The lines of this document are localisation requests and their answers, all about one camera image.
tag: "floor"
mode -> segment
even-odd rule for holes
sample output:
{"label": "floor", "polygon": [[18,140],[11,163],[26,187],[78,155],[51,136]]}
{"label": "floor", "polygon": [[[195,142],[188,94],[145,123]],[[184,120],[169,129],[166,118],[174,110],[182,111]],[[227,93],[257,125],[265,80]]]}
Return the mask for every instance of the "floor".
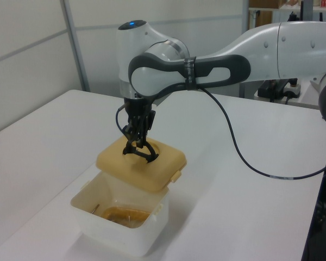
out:
{"label": "floor", "polygon": [[307,243],[302,261],[326,261],[326,215],[322,221],[315,215]]}

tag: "beige lid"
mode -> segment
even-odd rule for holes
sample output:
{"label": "beige lid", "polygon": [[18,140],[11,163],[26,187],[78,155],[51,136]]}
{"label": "beige lid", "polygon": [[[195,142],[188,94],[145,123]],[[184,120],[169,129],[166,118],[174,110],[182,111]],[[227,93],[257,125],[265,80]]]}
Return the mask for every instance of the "beige lid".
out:
{"label": "beige lid", "polygon": [[[181,176],[180,171],[187,163],[186,157],[182,151],[159,141],[150,138],[147,141],[159,154],[150,163],[135,154],[123,155],[127,143],[123,136],[99,154],[96,165],[100,170],[138,188],[150,192],[160,191]],[[141,151],[149,153],[146,148]]]}

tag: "white plastic container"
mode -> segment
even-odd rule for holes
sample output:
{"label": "white plastic container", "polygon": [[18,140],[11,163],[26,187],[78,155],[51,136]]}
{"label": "white plastic container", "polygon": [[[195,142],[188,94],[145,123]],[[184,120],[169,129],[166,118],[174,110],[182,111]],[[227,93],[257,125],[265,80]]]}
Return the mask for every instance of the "white plastic container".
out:
{"label": "white plastic container", "polygon": [[[168,193],[167,187],[159,192],[147,192],[100,172],[75,195],[71,206],[84,234],[140,257],[147,253],[168,223]],[[150,214],[141,226],[129,228],[100,217],[111,207],[138,209]]]}

